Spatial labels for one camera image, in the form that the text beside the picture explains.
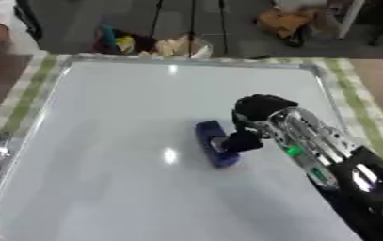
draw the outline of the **person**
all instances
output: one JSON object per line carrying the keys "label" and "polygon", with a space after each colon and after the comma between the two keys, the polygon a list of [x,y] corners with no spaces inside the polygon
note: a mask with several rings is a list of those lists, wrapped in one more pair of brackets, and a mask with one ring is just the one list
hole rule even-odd
{"label": "person", "polygon": [[0,53],[35,54],[40,48],[15,16],[14,6],[15,0],[0,0]]}

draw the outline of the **green light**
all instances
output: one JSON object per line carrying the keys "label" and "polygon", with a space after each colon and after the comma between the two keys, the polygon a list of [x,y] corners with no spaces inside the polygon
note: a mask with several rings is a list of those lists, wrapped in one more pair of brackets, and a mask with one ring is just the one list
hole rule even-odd
{"label": "green light", "polygon": [[290,156],[297,156],[302,153],[302,149],[298,146],[291,146],[286,150],[286,153],[288,153]]}
{"label": "green light", "polygon": [[327,178],[325,177],[325,175],[323,175],[323,173],[318,168],[312,168],[311,173],[314,174],[314,176],[316,176],[320,181],[322,182],[327,181]]}

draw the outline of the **clutter on floor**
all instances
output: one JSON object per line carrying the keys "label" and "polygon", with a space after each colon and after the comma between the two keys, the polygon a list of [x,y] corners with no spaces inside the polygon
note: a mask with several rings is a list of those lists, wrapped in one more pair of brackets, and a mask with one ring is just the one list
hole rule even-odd
{"label": "clutter on floor", "polygon": [[187,35],[175,40],[156,40],[104,25],[97,31],[93,50],[109,55],[190,56],[190,58],[202,59],[211,57],[213,46],[208,41],[197,37],[190,44]]}

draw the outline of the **blue block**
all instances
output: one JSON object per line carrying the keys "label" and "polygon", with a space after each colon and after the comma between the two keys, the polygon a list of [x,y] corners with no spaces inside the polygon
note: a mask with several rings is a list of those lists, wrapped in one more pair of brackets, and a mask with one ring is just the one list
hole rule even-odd
{"label": "blue block", "polygon": [[213,137],[226,137],[217,120],[209,120],[196,125],[196,135],[212,164],[217,168],[226,168],[239,161],[239,153],[218,152],[210,143]]}

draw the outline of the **floor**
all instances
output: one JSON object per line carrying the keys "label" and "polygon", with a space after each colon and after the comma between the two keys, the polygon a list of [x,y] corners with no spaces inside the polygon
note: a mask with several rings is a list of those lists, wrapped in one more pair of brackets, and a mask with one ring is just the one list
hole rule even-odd
{"label": "floor", "polygon": [[[94,30],[101,23],[148,35],[159,0],[30,1],[44,29],[41,48],[55,53],[78,53],[90,50]],[[284,46],[274,36],[252,24],[252,18],[263,9],[270,8],[269,0],[226,1],[230,51],[224,55],[218,0],[197,0],[197,33],[215,46],[215,56],[383,58],[383,41],[379,47],[365,44],[368,27],[355,26],[345,40],[311,38],[306,46],[295,49]],[[186,33],[190,7],[191,0],[163,0],[155,37],[175,38]]]}

